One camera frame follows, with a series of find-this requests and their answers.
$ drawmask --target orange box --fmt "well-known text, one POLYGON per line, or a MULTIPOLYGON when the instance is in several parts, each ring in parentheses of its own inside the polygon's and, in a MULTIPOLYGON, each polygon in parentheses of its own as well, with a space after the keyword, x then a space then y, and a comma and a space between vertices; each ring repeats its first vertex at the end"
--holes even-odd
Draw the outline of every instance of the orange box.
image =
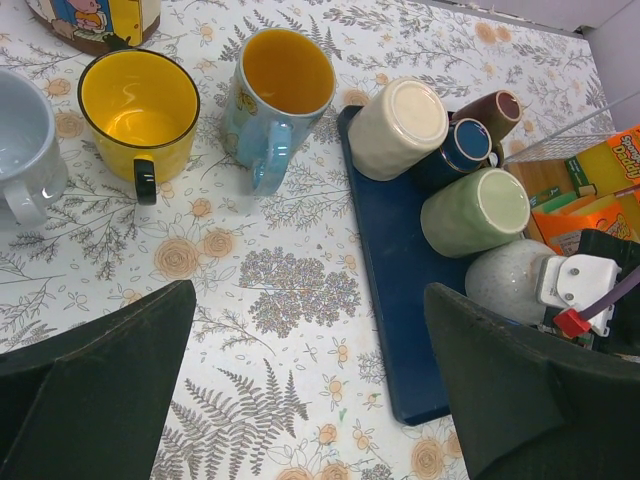
POLYGON ((614 195, 596 200, 569 215, 533 212, 545 243, 558 255, 573 255, 586 228, 594 228, 624 240, 638 241, 631 216, 614 195))

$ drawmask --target floral tablecloth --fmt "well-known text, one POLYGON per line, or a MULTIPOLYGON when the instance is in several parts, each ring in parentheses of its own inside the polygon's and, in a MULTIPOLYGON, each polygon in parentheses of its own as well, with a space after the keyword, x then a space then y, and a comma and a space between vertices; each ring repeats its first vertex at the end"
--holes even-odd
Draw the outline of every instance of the floral tablecloth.
POLYGON ((47 94, 70 170, 46 226, 0 234, 0 353, 190 278, 198 308, 154 479, 467 478, 450 418, 409 428, 392 417, 336 117, 403 75, 434 86, 449 110, 508 88, 526 107, 504 142, 513 153, 603 105, 587 42, 394 0, 162 8, 146 47, 187 69, 203 105, 186 171, 139 207, 79 113, 91 58, 50 36, 24 1, 0 0, 0 67, 47 94), (315 40, 338 90, 278 194, 254 199, 216 128, 243 40, 273 25, 315 40), (314 305, 297 288, 310 281, 314 305), (272 400, 258 411, 261 394, 272 400))

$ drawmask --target flower print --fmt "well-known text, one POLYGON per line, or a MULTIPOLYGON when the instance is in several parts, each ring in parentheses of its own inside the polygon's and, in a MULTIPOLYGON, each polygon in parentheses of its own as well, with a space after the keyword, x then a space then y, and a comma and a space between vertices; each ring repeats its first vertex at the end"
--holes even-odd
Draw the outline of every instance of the flower print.
POLYGON ((343 33, 342 36, 344 37, 344 43, 346 43, 347 45, 355 45, 356 44, 355 39, 347 36, 345 33, 343 33))
POLYGON ((378 85, 386 85, 389 83, 389 77, 387 77, 384 73, 379 73, 376 75, 376 83, 378 85))
POLYGON ((137 302, 138 300, 140 300, 142 298, 142 294, 133 291, 130 288, 127 288, 125 290, 122 291, 122 298, 124 298, 125 305, 131 305, 132 303, 137 302))
POLYGON ((487 78, 493 78, 493 76, 496 73, 496 67, 494 67, 493 65, 491 65, 490 63, 485 63, 482 66, 482 71, 485 72, 487 74, 487 78))
POLYGON ((510 42, 511 41, 511 30, 509 30, 506 26, 500 25, 496 28, 496 37, 501 42, 510 42))
POLYGON ((380 395, 381 395, 380 393, 372 393, 367 397, 367 401, 362 404, 365 407, 367 407, 367 411, 371 410, 372 408, 382 408, 382 405, 377 403, 378 397, 380 395))
POLYGON ((327 423, 320 429, 320 433, 318 434, 318 442, 320 443, 320 445, 329 445, 330 443, 336 441, 337 434, 338 432, 336 431, 336 426, 327 423))
POLYGON ((352 88, 344 92, 344 103, 347 105, 360 105, 364 107, 367 103, 369 103, 369 95, 367 95, 362 90, 357 90, 352 88))
POLYGON ((362 470, 360 480, 393 480, 391 469, 384 463, 378 463, 373 468, 362 470))
POLYGON ((167 207, 170 206, 169 200, 176 196, 176 192, 173 191, 173 185, 171 185, 171 182, 161 183, 158 186, 158 193, 167 207))
POLYGON ((353 426, 353 439, 356 441, 356 446, 358 450, 364 450, 367 453, 376 450, 378 446, 373 443, 371 440, 373 437, 371 434, 374 432, 373 428, 369 428, 368 430, 363 430, 362 425, 360 424, 360 420, 356 419, 356 424, 353 426))
POLYGON ((578 80, 574 79, 571 81, 571 88, 573 88, 573 91, 578 94, 582 91, 582 84, 578 80))
POLYGON ((246 107, 247 112, 251 115, 258 113, 258 105, 256 104, 256 101, 240 85, 237 86, 236 91, 236 106, 238 107, 238 110, 242 110, 243 107, 246 107))
POLYGON ((340 342, 333 337, 333 344, 336 346, 333 350, 329 350, 327 353, 336 355, 338 357, 338 366, 344 368, 342 365, 349 359, 349 349, 345 345, 347 339, 343 338, 340 342))
POLYGON ((358 272, 356 271, 358 265, 356 263, 356 257, 353 255, 345 255, 344 257, 340 255, 338 265, 344 265, 344 267, 342 267, 344 270, 347 270, 352 275, 358 275, 358 272))
POLYGON ((324 467, 315 480, 349 480, 349 470, 344 465, 333 463, 324 467))
POLYGON ((189 240, 171 238, 158 247, 153 263, 167 279, 184 280, 198 268, 198 250, 189 240))
POLYGON ((213 28, 209 25, 208 22, 201 22, 197 18, 194 19, 196 22, 195 29, 191 30, 191 33, 200 36, 200 46, 204 47, 208 45, 213 40, 213 28))
POLYGON ((232 238, 233 235, 230 231, 216 228, 205 235, 204 239, 198 244, 198 249, 207 257, 226 257, 233 250, 232 238))
POLYGON ((75 138, 84 130, 84 120, 76 112, 56 113, 55 119, 60 138, 75 138))
POLYGON ((322 375, 326 386, 324 387, 324 391, 320 392, 320 395, 324 397, 331 397, 331 411, 340 405, 342 401, 342 388, 348 382, 341 382, 340 380, 336 380, 335 375, 331 378, 326 375, 322 375))
POLYGON ((222 204, 220 205, 220 208, 226 208, 233 213, 238 213, 235 200, 231 200, 230 198, 222 197, 222 204))
POLYGON ((206 58, 196 64, 196 68, 200 70, 202 73, 205 73, 205 70, 209 70, 210 68, 215 67, 218 68, 216 62, 212 60, 207 60, 206 58))
POLYGON ((496 34, 490 25, 484 22, 478 22, 476 23, 475 30, 476 35, 481 42, 486 43, 487 45, 493 45, 496 43, 496 34))
POLYGON ((533 133, 536 129, 536 126, 531 120, 525 120, 524 122, 522 122, 522 126, 524 127, 524 132, 526 134, 533 133))
POLYGON ((206 198, 198 198, 191 204, 191 215, 196 218, 204 218, 208 216, 213 210, 211 209, 211 202, 206 198))
POLYGON ((515 139, 509 142, 509 151, 511 152, 511 155, 515 155, 516 153, 521 152, 525 148, 527 148, 527 146, 524 144, 522 140, 515 139))
POLYGON ((86 307, 87 300, 89 300, 86 295, 83 295, 78 292, 76 293, 68 292, 67 295, 71 299, 71 303, 69 303, 66 307, 64 307, 63 310, 68 310, 69 308, 77 307, 80 310, 83 310, 85 312, 89 311, 89 309, 86 307))
POLYGON ((71 83, 66 78, 55 78, 47 82, 44 91, 49 98, 62 97, 71 91, 71 83))
POLYGON ((444 452, 435 438, 421 440, 411 452, 411 468, 420 480, 437 480, 444 471, 444 452))
POLYGON ((313 480, 313 477, 304 468, 296 467, 283 470, 276 480, 313 480))
POLYGON ((460 448, 460 440, 458 434, 452 431, 444 443, 445 453, 454 458, 462 458, 462 448, 460 448))
POLYGON ((351 243, 357 243, 357 242, 358 242, 358 240, 360 240, 360 234, 359 234, 359 233, 356 233, 356 232, 354 232, 353 230, 348 229, 348 228, 345 228, 345 230, 346 230, 347 232, 349 232, 349 241, 350 241, 351 243))

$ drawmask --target wire dish rack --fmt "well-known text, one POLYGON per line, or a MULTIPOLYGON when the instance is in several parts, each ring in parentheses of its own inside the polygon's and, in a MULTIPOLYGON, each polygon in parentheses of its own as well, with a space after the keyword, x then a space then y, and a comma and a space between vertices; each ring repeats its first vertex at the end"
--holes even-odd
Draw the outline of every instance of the wire dish rack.
POLYGON ((567 159, 616 135, 611 109, 640 94, 640 90, 599 108, 524 150, 510 155, 505 164, 567 159))

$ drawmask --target gray speckled mug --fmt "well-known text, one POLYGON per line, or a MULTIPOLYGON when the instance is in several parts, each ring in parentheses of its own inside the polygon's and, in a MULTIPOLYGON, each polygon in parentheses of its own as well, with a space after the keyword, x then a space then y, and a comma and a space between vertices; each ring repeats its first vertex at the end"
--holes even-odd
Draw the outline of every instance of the gray speckled mug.
POLYGON ((60 198, 67 177, 48 100, 26 78, 0 69, 0 196, 8 206, 0 216, 11 210, 23 227, 45 223, 45 208, 60 198))

